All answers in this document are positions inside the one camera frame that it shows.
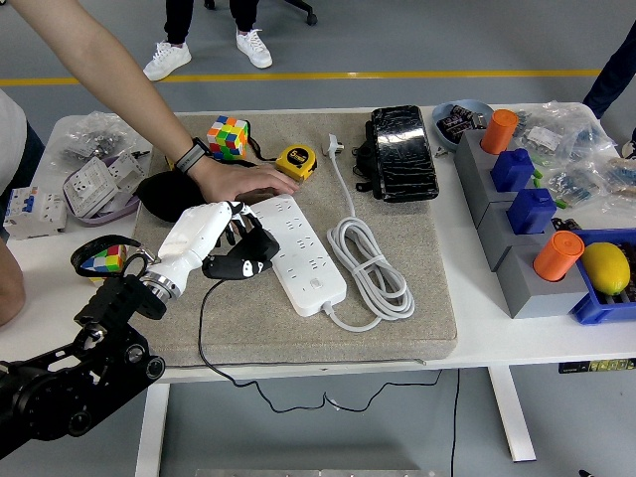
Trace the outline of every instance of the yellow tape measure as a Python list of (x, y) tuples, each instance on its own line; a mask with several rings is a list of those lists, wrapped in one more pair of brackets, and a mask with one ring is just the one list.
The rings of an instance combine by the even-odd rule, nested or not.
[(316, 154), (310, 147), (294, 144), (282, 151), (275, 162), (276, 169), (298, 182), (303, 182), (314, 172)]

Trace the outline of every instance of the orange cup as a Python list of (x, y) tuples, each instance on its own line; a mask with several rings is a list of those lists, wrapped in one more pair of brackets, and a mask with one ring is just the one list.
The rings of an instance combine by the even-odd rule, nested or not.
[(543, 280), (559, 281), (583, 255), (584, 250), (585, 244), (577, 234), (555, 232), (535, 258), (533, 268)]
[(508, 149), (518, 122), (519, 117), (513, 111), (497, 109), (486, 127), (481, 148), (488, 154), (500, 154)]

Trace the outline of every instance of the cable on floor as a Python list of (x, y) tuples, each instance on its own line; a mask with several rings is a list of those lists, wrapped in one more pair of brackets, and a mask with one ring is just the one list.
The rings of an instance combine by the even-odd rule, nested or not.
[(457, 403), (459, 402), (459, 376), (461, 370), (457, 369), (457, 390), (455, 391), (455, 405), (453, 406), (453, 446), (450, 452), (450, 477), (455, 476), (455, 444), (457, 443)]

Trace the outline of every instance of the coiled white cable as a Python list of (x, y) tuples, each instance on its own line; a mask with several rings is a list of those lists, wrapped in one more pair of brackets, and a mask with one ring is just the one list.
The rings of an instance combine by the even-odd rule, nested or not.
[[(356, 218), (353, 201), (336, 164), (335, 151), (331, 148), (329, 158), (345, 192), (351, 217), (343, 219), (335, 228), (330, 229), (327, 240), (338, 260), (351, 272), (365, 303), (376, 314), (376, 318), (368, 325), (351, 326), (336, 316), (331, 303), (325, 303), (323, 310), (336, 325), (355, 333), (369, 331), (382, 320), (395, 321), (410, 317), (415, 310), (415, 302), (406, 280), (387, 262), (367, 224)], [(350, 242), (356, 246), (358, 256), (364, 258), (362, 263), (350, 251)]]

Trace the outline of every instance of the white sneaker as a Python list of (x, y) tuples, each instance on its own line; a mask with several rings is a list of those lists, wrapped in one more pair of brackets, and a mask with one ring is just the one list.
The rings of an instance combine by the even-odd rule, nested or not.
[(241, 35), (237, 32), (238, 49), (245, 53), (251, 63), (257, 68), (271, 67), (271, 55), (260, 38), (258, 32), (261, 30), (252, 30), (247, 35)]
[(625, 144), (621, 153), (625, 159), (636, 159), (636, 141)]
[(173, 47), (168, 42), (161, 42), (157, 44), (157, 53), (152, 57), (152, 62), (146, 65), (143, 72), (151, 81), (162, 80), (191, 59), (185, 43), (181, 47)]

